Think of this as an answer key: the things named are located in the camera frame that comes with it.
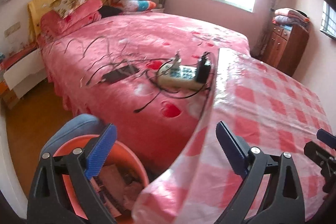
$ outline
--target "metal screw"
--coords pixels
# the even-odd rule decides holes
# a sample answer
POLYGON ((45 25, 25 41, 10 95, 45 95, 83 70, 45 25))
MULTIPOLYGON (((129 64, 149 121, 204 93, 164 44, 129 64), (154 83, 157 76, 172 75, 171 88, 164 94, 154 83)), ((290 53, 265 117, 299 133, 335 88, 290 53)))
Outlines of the metal screw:
POLYGON ((257 147, 252 147, 251 151, 252 151, 253 154, 259 154, 260 153, 260 149, 257 148, 257 147))
POLYGON ((292 156, 289 152, 283 152, 283 155, 287 159, 290 159, 290 157, 292 156))
POLYGON ((73 152, 75 155, 79 155, 80 153, 82 153, 82 149, 81 149, 81 148, 75 148, 72 152, 73 152))
POLYGON ((50 154, 48 152, 46 152, 42 155, 42 159, 47 159, 49 157, 50 157, 50 154))

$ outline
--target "power strip socket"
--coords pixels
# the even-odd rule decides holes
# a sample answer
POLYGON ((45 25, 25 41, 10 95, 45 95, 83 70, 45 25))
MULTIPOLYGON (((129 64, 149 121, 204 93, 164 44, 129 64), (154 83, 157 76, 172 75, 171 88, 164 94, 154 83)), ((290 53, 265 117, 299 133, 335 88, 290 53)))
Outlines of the power strip socket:
POLYGON ((171 68, 166 64, 158 72, 157 83, 162 87, 184 88, 189 90, 200 90, 205 85, 195 81, 196 68, 179 66, 178 69, 171 68))

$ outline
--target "wooden floor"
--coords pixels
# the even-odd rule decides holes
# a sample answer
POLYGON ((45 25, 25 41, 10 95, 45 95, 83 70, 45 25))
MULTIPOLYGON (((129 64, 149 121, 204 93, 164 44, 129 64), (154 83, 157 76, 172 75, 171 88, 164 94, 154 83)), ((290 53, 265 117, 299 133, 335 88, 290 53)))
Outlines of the wooden floor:
POLYGON ((43 145, 67 121, 72 113, 62 107, 62 99, 46 80, 29 91, 6 112, 9 150, 14 169, 26 196, 29 194, 43 145))

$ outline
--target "blue chair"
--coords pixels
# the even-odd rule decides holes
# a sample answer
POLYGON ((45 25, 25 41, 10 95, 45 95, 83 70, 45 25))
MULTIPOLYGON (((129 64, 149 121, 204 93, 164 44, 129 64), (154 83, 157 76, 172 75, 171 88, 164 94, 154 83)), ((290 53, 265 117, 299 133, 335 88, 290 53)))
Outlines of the blue chair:
POLYGON ((101 134, 105 128, 103 121, 90 114, 81 114, 67 122, 43 146, 40 157, 48 152, 53 155, 67 141, 82 135, 101 134))

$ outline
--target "blue gripper pad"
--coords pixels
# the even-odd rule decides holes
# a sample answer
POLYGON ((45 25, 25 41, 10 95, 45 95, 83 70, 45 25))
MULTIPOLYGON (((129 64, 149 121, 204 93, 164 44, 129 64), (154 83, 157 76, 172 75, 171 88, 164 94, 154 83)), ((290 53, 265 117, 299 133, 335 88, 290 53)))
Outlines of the blue gripper pad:
POLYGON ((336 137, 334 135, 331 135, 329 132, 323 129, 319 129, 317 131, 316 137, 318 140, 324 142, 330 148, 336 149, 336 137))
POLYGON ((231 133, 224 122, 217 124, 216 137, 233 171, 244 179, 248 174, 248 151, 250 146, 242 137, 231 133))
POLYGON ((110 124, 101 134, 86 158, 85 176, 88 180, 97 176, 117 139, 117 128, 110 124))

